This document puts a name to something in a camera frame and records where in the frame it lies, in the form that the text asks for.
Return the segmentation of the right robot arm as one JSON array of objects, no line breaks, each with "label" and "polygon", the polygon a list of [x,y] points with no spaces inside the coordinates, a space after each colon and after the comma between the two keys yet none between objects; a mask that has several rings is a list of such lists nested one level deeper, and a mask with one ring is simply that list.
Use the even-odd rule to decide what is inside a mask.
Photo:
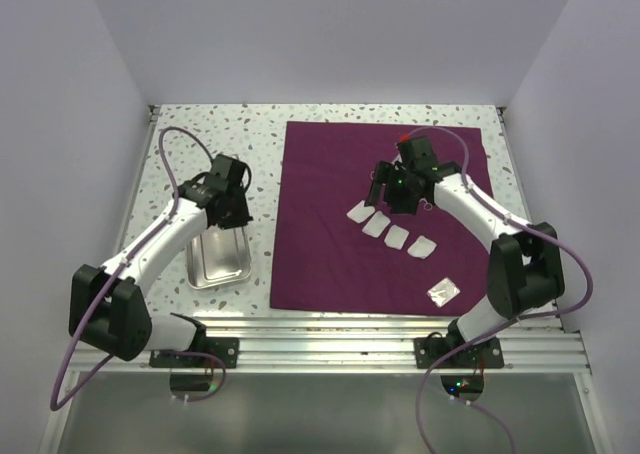
[{"label": "right robot arm", "polygon": [[383,199],[393,214],[414,214],[424,199],[448,213],[480,242],[489,255],[486,294],[452,321],[437,355],[468,366],[481,343],[503,324],[564,294],[557,233],[548,223],[530,225],[476,187],[451,162],[418,169],[380,161],[373,174],[367,206]]}]

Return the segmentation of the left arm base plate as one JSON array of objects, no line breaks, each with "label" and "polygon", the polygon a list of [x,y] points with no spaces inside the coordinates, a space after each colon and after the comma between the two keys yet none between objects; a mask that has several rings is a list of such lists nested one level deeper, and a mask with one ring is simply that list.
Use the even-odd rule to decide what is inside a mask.
[{"label": "left arm base plate", "polygon": [[187,351],[152,351],[149,366],[165,369],[235,369],[240,340],[235,337],[207,337],[193,353]]}]

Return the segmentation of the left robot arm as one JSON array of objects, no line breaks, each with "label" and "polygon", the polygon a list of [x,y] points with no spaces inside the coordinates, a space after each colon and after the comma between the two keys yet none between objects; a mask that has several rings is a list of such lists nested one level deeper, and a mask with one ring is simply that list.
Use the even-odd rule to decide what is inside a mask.
[{"label": "left robot arm", "polygon": [[243,228],[249,213],[249,166],[217,155],[209,170],[175,187],[172,200],[128,247],[98,267],[82,265],[71,281],[69,333],[110,356],[130,361],[146,351],[201,364],[210,349],[205,327],[181,314],[151,315],[145,297],[170,262],[211,227]]}]

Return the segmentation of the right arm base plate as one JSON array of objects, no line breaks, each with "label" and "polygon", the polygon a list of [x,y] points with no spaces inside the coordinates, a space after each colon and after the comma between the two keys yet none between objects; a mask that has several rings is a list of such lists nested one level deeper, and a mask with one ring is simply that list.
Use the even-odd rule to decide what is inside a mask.
[{"label": "right arm base plate", "polygon": [[473,345],[456,354],[441,336],[413,340],[414,358],[418,369],[501,369],[505,367],[502,348],[497,338]]}]

